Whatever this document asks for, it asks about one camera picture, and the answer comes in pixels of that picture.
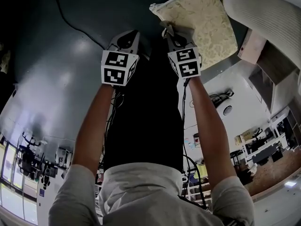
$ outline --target person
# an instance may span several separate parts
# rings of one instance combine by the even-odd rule
[[[191,78],[199,139],[211,187],[212,212],[182,200],[183,121],[178,77],[160,41],[125,87],[105,140],[99,193],[103,225],[254,225],[253,202],[230,160],[228,138],[199,77]],[[72,165],[49,211],[50,226],[100,225],[95,175],[114,87],[99,88],[79,130]]]

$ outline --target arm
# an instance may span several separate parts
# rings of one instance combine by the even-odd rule
[[[75,143],[72,165],[50,211],[48,224],[100,225],[95,211],[95,175],[103,149],[103,137],[113,87],[98,90]]]
[[[208,179],[213,189],[223,179],[236,176],[224,124],[199,77],[189,82],[198,124],[198,134]]]
[[[254,225],[250,194],[236,177],[224,124],[199,77],[189,82],[198,134],[212,189],[213,214],[221,220],[235,219]]]
[[[72,164],[82,165],[94,175],[103,149],[103,136],[113,92],[111,85],[103,84],[99,88],[75,143]]]

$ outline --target black cable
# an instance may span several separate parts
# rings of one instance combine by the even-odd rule
[[[189,80],[190,78],[186,79],[185,83],[184,83],[184,92],[183,92],[183,100],[182,100],[182,122],[183,122],[183,129],[184,129],[184,126],[185,126],[185,100],[186,100],[186,88],[188,86],[188,83],[189,83]],[[185,152],[185,155],[187,157],[187,152],[186,152],[186,148],[185,148],[185,143],[184,143],[184,139],[183,139],[183,148],[184,148],[184,152]],[[189,165],[189,161],[188,159],[186,158],[187,160],[187,167],[188,167],[188,176],[187,176],[187,184],[185,186],[185,189],[184,189],[184,197],[186,197],[186,192],[187,192],[187,188],[188,188],[188,183],[190,181],[190,165]]]
[[[57,6],[58,6],[58,9],[60,11],[60,14],[61,14],[61,17],[62,19],[65,21],[65,23],[67,23],[71,28],[73,28],[74,30],[76,31],[79,31],[79,32],[82,32],[84,33],[86,36],[88,36],[90,38],[90,40],[92,40],[95,44],[97,44],[99,47],[101,47],[103,50],[105,50],[104,46],[102,46],[99,42],[97,42],[93,37],[91,37],[89,34],[87,34],[85,31],[79,29],[79,28],[76,28],[74,27],[73,25],[71,25],[67,20],[66,18],[64,17],[63,15],[63,11],[62,11],[62,8],[61,8],[61,5],[60,5],[60,1],[59,0],[56,0],[56,3],[57,3]]]
[[[190,106],[190,108],[194,108],[194,104],[193,104],[193,106],[191,106],[191,103],[193,104],[193,100],[190,101],[189,106]]]
[[[113,107],[112,107],[112,113],[111,113],[109,119],[107,120],[107,124],[106,124],[105,131],[104,131],[104,145],[106,144],[106,141],[107,141],[107,138],[108,138],[109,129],[110,129],[111,125],[113,124],[113,120],[114,120],[114,117],[115,117],[115,114],[116,114],[116,109],[118,109],[122,105],[123,100],[124,100],[123,95],[122,95],[122,102],[121,102],[121,104],[118,107],[116,107],[116,100],[120,96],[121,96],[121,93],[118,93],[118,94],[115,94],[115,97],[111,99],[111,100],[114,99],[114,102],[113,103],[111,102],[111,104],[113,105]],[[103,154],[103,159],[98,164],[98,168],[100,168],[102,166],[102,164],[103,164],[104,155],[105,155],[105,153],[103,153],[103,150],[102,150],[102,154]]]
[[[189,126],[189,127],[187,127],[187,128],[184,128],[184,130],[187,130],[187,129],[189,129],[189,128],[191,128],[191,127],[194,127],[194,126],[197,126],[198,124],[195,124],[195,125],[193,125],[193,126]]]
[[[201,194],[201,199],[202,199],[202,202],[203,202],[203,206],[207,207],[206,202],[205,202],[205,198],[204,198],[204,195],[203,195],[202,184],[201,184],[201,174],[198,170],[198,166],[196,165],[196,163],[190,157],[188,157],[187,155],[183,155],[183,156],[185,156],[187,159],[189,159],[192,162],[192,164],[194,165],[195,169],[197,170],[198,183],[199,183],[199,193]]]
[[[212,94],[212,95],[209,95],[209,97],[212,97],[212,96],[214,96],[214,97],[218,97],[218,98],[221,98],[219,95],[217,95],[217,94]]]

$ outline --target cardboard box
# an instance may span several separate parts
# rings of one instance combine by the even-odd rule
[[[249,29],[238,52],[238,57],[255,65],[266,41],[264,37]]]

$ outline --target black and white marker cube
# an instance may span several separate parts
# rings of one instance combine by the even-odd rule
[[[179,78],[191,78],[201,75],[201,57],[198,48],[185,48],[168,53],[170,64]]]
[[[126,86],[133,76],[139,56],[117,51],[103,51],[102,83]]]

